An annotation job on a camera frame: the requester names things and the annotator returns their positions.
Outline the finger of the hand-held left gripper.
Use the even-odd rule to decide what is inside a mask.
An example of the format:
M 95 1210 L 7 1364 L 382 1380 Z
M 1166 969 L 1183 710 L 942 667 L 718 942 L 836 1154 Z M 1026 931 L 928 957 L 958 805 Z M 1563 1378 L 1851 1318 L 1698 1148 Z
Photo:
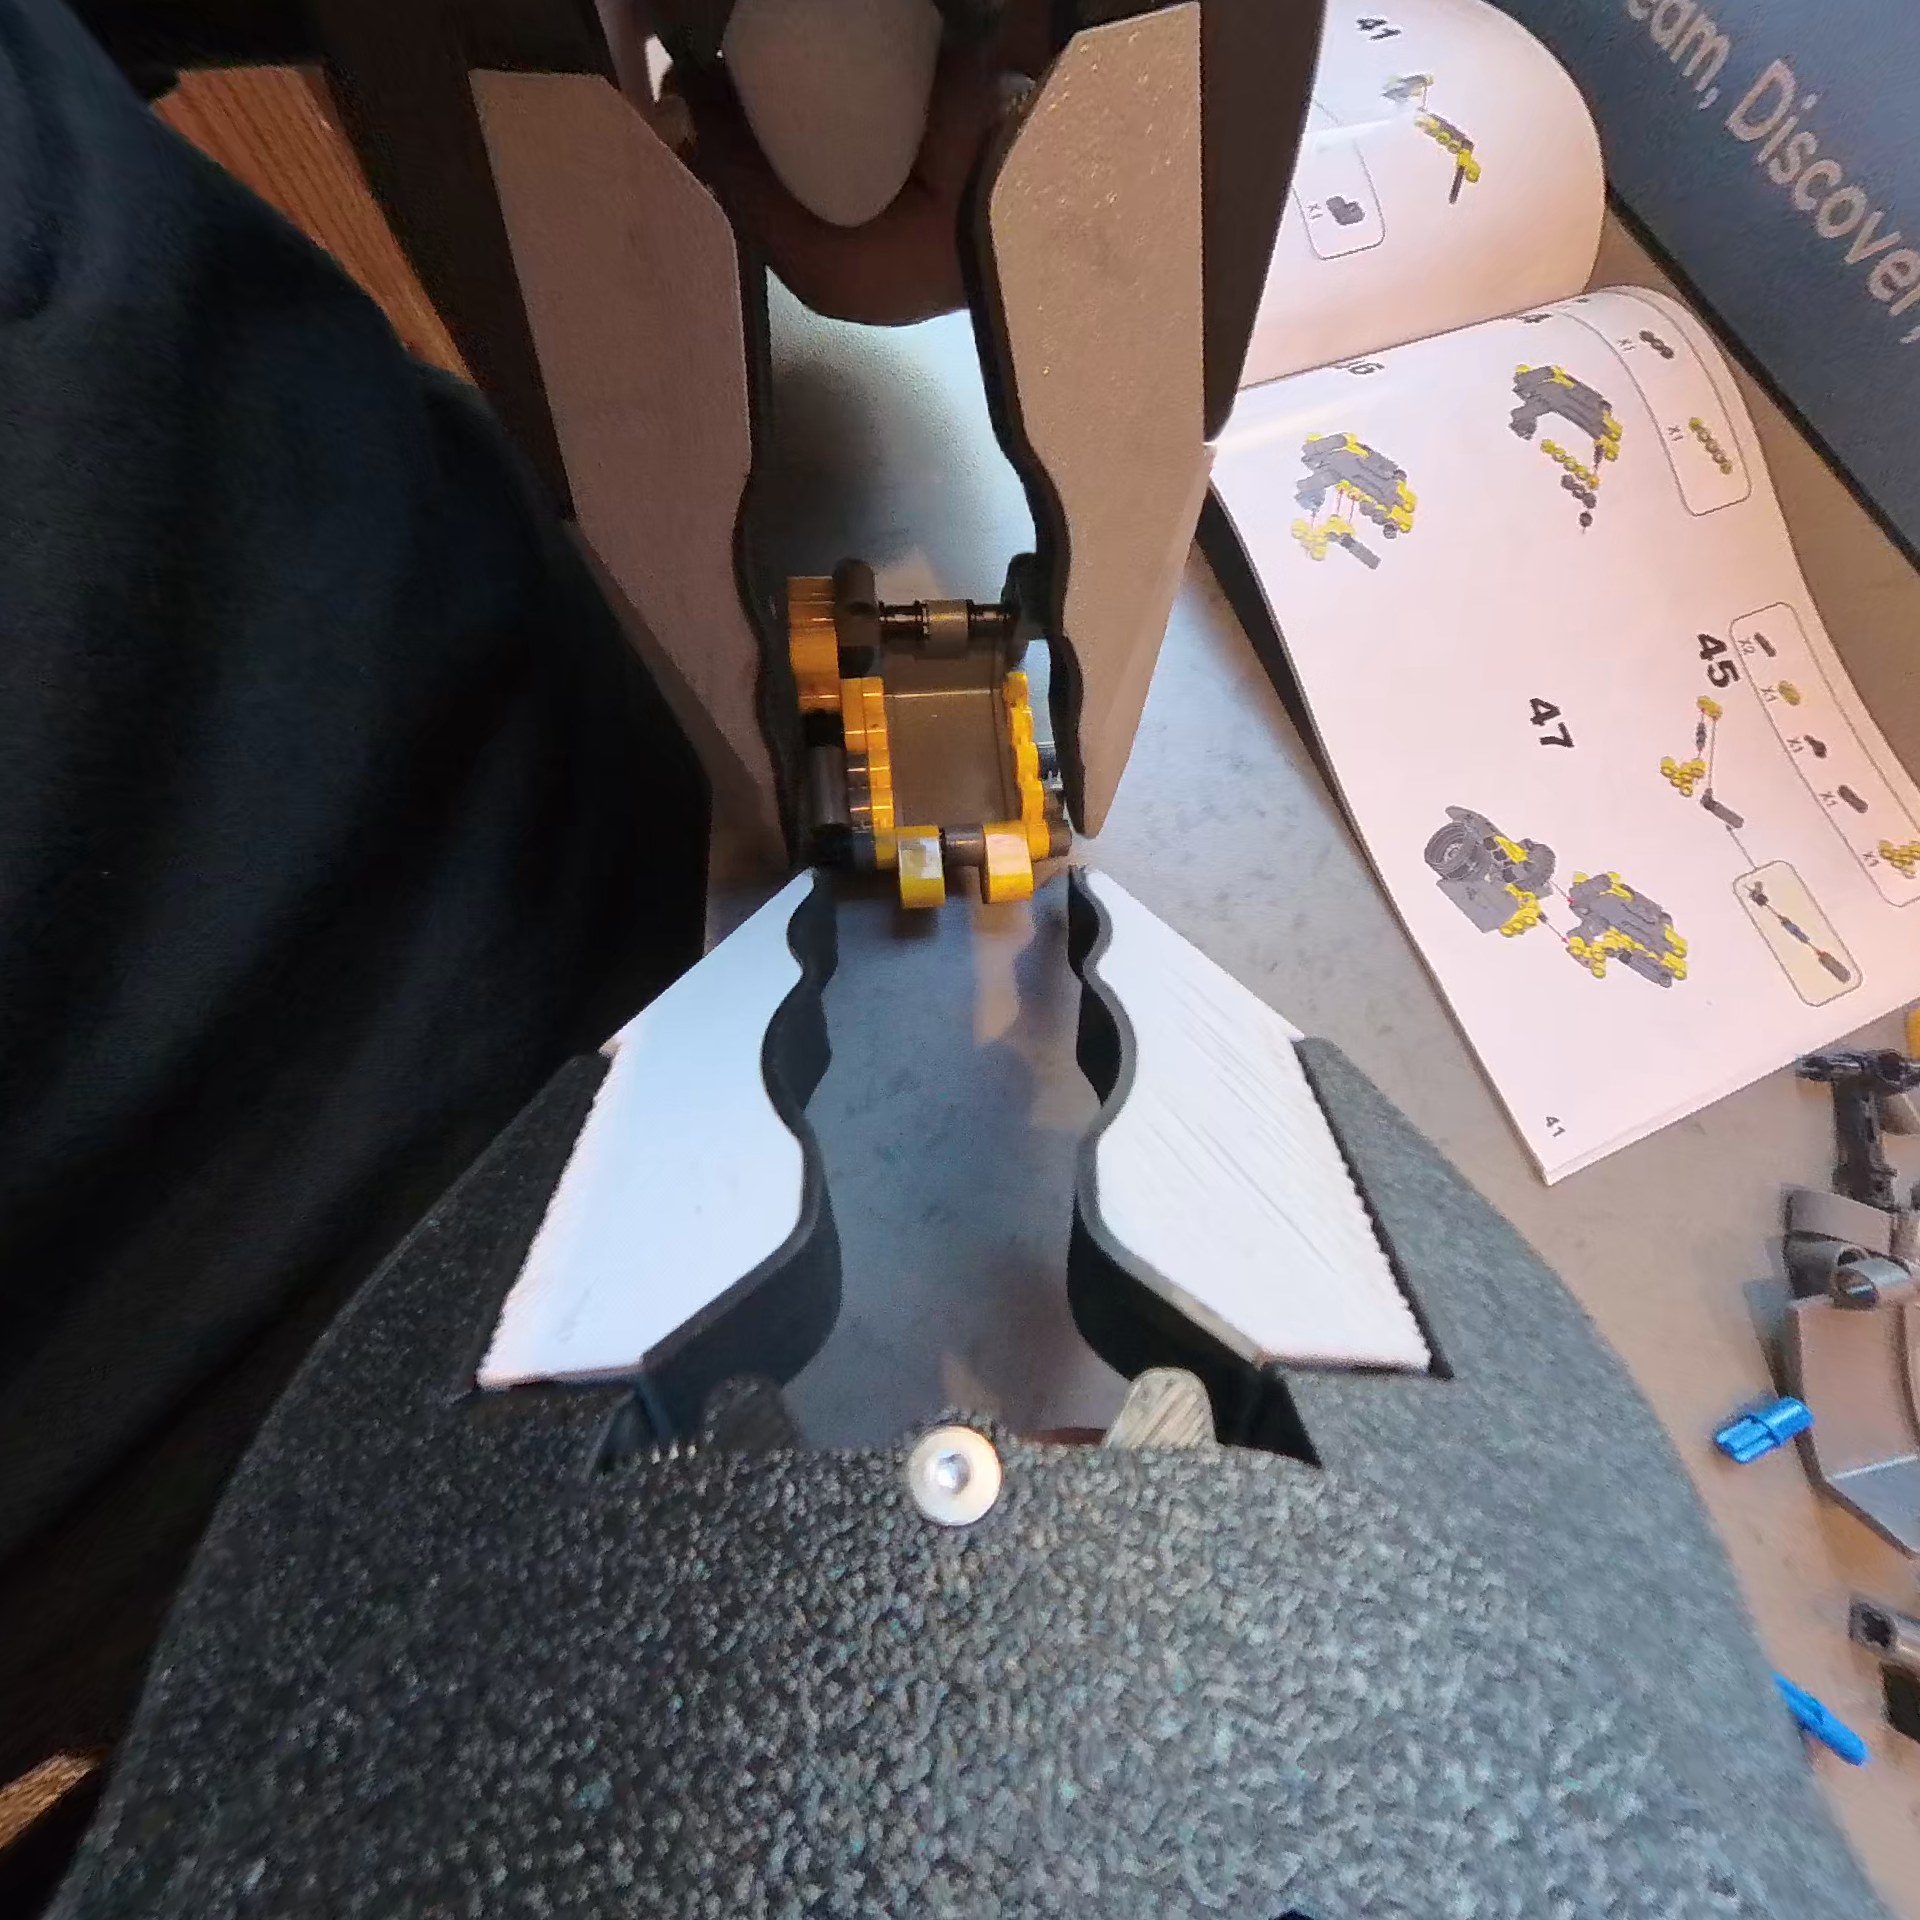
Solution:
M 1198 5 L 1069 39 L 989 148 L 974 233 L 1000 436 L 1040 532 L 1069 817 L 1096 836 L 1213 468 Z
M 718 822 L 788 867 L 737 537 L 755 463 L 720 204 L 597 77 L 471 77 L 579 541 L 682 724 Z

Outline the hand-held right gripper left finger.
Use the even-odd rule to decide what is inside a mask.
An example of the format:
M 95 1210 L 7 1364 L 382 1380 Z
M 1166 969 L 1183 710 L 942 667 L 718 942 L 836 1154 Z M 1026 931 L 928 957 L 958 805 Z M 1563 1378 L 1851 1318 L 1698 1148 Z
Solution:
M 605 1075 L 476 1386 L 633 1378 L 794 1239 L 807 1148 L 766 1047 L 819 993 L 796 948 L 819 929 L 832 892 L 804 872 L 600 1047 Z

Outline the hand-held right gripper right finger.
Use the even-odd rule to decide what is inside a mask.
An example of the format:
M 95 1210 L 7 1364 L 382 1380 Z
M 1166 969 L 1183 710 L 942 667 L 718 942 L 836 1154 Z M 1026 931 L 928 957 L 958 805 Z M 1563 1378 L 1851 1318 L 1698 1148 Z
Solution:
M 1433 1333 L 1322 1101 L 1304 1033 L 1113 876 L 1069 879 L 1069 1309 L 1118 1376 L 1198 1380 L 1213 1436 L 1311 1449 L 1297 1374 L 1433 1376 Z

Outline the grey yellow brick assembly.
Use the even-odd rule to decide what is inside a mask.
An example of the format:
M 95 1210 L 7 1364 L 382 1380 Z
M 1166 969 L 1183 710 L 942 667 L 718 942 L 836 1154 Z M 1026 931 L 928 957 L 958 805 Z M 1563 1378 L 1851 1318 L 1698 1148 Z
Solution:
M 872 568 L 858 561 L 844 561 L 824 577 L 853 605 L 856 641 L 878 652 L 897 829 L 893 863 L 885 869 L 853 863 L 834 849 L 824 852 L 812 841 L 804 827 L 804 735 L 798 720 L 800 849 L 816 867 L 893 879 L 899 905 L 907 910 L 942 907 L 951 888 L 965 879 L 973 879 L 987 903 L 982 829 L 1003 805 L 999 692 L 1010 671 L 1024 673 L 1030 683 L 1026 655 L 1042 637 L 1040 561 L 1017 554 L 994 600 L 947 596 L 889 603 Z M 1056 820 L 1054 857 L 1037 867 L 1037 894 L 1044 869 L 1069 854 L 1073 829 L 1059 755 L 1044 738 L 1033 685 L 1029 692 L 1042 780 L 1051 794 L 1048 813 Z

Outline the yellow five-hole brick beam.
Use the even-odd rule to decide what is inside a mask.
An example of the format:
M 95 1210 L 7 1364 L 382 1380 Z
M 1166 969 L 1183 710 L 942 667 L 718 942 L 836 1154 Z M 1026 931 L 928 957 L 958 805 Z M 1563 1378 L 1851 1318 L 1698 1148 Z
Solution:
M 1039 867 L 1054 857 L 1056 827 L 1026 673 L 1003 677 L 994 728 L 1003 805 L 981 829 L 981 897 L 989 907 L 1035 897 Z
M 802 822 L 853 863 L 894 863 L 897 785 L 876 645 L 856 638 L 853 603 L 829 577 L 785 590 L 786 656 L 802 732 Z

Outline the grey desk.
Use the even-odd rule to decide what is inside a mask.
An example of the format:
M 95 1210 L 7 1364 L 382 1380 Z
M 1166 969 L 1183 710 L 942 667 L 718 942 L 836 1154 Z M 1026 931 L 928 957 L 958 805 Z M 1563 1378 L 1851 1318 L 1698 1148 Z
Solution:
M 769 282 L 774 565 L 876 566 L 893 600 L 987 595 L 1030 518 L 962 314 L 866 329 Z M 1903 1559 L 1786 1456 L 1740 1468 L 1710 1430 L 1771 1378 L 1781 1189 L 1831 1170 L 1831 1099 L 1774 1072 L 1546 1187 L 1517 1141 L 1326 787 L 1309 741 L 1193 548 L 1135 752 L 1083 847 L 1306 1035 L 1339 1044 L 1532 1243 L 1637 1374 L 1688 1463 L 1777 1668 L 1874 1744 L 1816 1759 L 1884 1904 L 1916 1917 L 1916 1744 L 1895 1734 L 1848 1597 L 1916 1607 Z M 1124 1386 L 1065 1292 L 1079 1070 L 1066 888 L 901 917 L 836 905 L 831 1066 L 810 1109 L 842 1247 L 842 1311 L 788 1392 L 802 1430 L 870 1446 L 942 1408 L 1092 1428 Z

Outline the person's left hand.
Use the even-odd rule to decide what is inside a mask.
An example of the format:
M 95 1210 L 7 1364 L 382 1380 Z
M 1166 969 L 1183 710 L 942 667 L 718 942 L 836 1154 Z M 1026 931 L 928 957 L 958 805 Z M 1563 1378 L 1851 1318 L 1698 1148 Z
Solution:
M 1003 112 L 1003 71 L 984 47 L 951 48 L 935 73 L 923 144 L 874 218 L 836 226 L 810 212 L 757 147 L 730 81 L 673 66 L 667 97 L 689 109 L 694 172 L 737 234 L 809 308 L 832 320 L 907 327 L 969 301 L 958 225 L 969 182 Z

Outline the wooden panel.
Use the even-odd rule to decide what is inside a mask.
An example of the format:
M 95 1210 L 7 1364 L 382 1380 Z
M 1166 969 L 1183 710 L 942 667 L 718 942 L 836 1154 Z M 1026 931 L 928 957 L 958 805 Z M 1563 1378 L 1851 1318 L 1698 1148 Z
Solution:
M 373 196 L 315 71 L 185 71 L 156 115 L 331 254 L 420 363 L 468 381 L 463 350 Z

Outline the person's dark clothing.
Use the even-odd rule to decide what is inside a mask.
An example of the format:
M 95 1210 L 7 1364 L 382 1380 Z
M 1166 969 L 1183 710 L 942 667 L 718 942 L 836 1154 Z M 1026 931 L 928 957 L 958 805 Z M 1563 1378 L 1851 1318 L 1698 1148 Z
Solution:
M 4 1775 L 108 1747 L 341 1307 L 700 946 L 709 787 L 484 402 L 4 5 Z

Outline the open instruction booklet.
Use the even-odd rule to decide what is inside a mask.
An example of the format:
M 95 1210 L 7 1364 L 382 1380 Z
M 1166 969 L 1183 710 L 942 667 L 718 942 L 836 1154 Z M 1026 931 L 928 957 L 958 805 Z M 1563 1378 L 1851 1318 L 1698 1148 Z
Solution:
M 1213 504 L 1542 1181 L 1916 999 L 1916 783 L 1594 121 L 1492 5 L 1326 5 Z

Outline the pile of loose brick pieces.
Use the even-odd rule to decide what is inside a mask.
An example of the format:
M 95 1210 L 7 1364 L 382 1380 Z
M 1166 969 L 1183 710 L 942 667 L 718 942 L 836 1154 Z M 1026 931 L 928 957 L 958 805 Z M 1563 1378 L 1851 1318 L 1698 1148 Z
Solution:
M 1826 1190 L 1876 1209 L 1915 1209 L 1888 1156 L 1886 1139 L 1916 1139 L 1916 1017 L 1907 1020 L 1908 1051 L 1831 1049 L 1804 1056 L 1795 1072 L 1824 1088 L 1835 1103 L 1835 1173 Z M 1811 1408 L 1788 1394 L 1757 1403 L 1725 1421 L 1713 1445 L 1733 1465 L 1748 1466 L 1795 1449 L 1812 1427 Z

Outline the grey sloped brick piece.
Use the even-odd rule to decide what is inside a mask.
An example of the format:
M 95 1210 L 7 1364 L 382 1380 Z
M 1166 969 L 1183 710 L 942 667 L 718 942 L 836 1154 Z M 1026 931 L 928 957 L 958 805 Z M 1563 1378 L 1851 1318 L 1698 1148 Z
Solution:
M 1740 1292 L 1766 1378 L 1811 1410 L 1792 1449 L 1824 1497 L 1916 1562 L 1916 1210 L 1792 1184 L 1771 1250 Z

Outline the dark blue cardboard box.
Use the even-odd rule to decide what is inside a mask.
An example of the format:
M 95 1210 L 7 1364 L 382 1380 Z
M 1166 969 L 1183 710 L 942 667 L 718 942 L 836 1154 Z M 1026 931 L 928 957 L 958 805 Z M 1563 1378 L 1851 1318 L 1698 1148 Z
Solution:
M 1625 211 L 1915 558 L 1918 7 L 1509 12 L 1586 97 Z

